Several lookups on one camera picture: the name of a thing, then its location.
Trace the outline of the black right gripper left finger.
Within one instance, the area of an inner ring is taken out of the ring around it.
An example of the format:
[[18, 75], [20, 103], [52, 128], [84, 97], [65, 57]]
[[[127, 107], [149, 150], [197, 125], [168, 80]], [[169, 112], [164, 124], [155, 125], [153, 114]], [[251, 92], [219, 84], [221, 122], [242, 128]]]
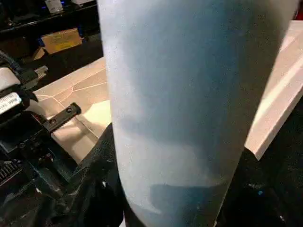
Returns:
[[123, 215], [122, 187], [112, 124], [78, 164], [63, 196], [52, 203], [46, 227], [118, 227]]

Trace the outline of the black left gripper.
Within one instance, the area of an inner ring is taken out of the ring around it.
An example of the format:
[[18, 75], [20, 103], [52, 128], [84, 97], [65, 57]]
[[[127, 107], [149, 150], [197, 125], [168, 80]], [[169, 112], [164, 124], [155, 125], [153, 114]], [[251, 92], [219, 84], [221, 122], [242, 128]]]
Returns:
[[62, 189], [76, 162], [52, 138], [52, 133], [81, 113], [72, 103], [51, 119], [29, 110], [21, 92], [0, 94], [0, 186], [33, 182], [38, 188]]

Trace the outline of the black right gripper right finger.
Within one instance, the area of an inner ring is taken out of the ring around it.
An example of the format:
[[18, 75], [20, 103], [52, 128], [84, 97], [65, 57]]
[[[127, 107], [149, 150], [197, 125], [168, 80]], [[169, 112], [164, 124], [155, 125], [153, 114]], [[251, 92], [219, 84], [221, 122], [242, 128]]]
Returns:
[[301, 227], [303, 217], [284, 202], [268, 181], [254, 154], [244, 149], [216, 225]]

